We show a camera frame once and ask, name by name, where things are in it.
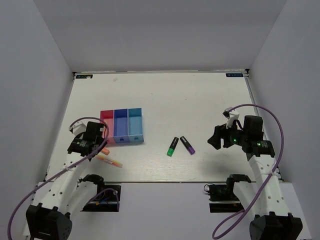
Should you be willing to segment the orange capped highlighter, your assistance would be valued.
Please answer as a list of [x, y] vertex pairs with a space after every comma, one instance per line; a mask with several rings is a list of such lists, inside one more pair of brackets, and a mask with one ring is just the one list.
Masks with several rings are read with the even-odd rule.
[[108, 125], [108, 129], [111, 132], [112, 129], [113, 129], [113, 119], [112, 118], [106, 118], [104, 121]]
[[100, 152], [105, 154], [105, 155], [108, 155], [110, 153], [110, 151], [108, 149], [106, 149], [106, 148], [103, 148]]

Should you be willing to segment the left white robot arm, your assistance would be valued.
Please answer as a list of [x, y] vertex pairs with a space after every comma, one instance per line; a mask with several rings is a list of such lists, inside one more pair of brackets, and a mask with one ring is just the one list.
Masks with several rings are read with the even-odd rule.
[[74, 139], [67, 148], [61, 174], [55, 176], [46, 195], [37, 205], [26, 211], [30, 239], [66, 240], [69, 238], [72, 220], [89, 201], [90, 196], [99, 200], [105, 196], [106, 187], [100, 184], [100, 176], [81, 174], [107, 144], [109, 127], [103, 122], [89, 121], [81, 130], [81, 121], [71, 124], [69, 130]]

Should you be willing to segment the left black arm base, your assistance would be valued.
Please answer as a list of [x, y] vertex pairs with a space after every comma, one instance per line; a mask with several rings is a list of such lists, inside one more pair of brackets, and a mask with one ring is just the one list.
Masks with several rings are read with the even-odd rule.
[[82, 212], [95, 212], [95, 213], [117, 213], [120, 210], [122, 186], [119, 184], [105, 184], [97, 190], [96, 196], [91, 202], [86, 204]]

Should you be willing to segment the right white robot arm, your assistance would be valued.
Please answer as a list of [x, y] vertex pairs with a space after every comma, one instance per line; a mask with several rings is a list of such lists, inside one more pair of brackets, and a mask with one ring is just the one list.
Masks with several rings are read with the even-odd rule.
[[237, 212], [242, 220], [250, 218], [252, 240], [296, 240], [303, 229], [302, 220], [293, 216], [273, 169], [277, 161], [272, 143], [264, 139], [263, 119], [246, 115], [243, 127], [238, 117], [229, 116], [227, 123], [217, 125], [208, 143], [216, 150], [234, 145], [241, 147], [253, 171], [257, 190], [245, 174], [230, 174], [225, 184], [212, 184], [206, 189], [212, 202], [239, 201]]

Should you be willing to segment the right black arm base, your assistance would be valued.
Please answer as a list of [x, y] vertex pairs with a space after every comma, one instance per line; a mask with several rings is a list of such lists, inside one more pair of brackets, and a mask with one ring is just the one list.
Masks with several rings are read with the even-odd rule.
[[237, 213], [244, 210], [240, 200], [228, 192], [226, 184], [208, 183], [203, 191], [209, 196], [210, 213]]

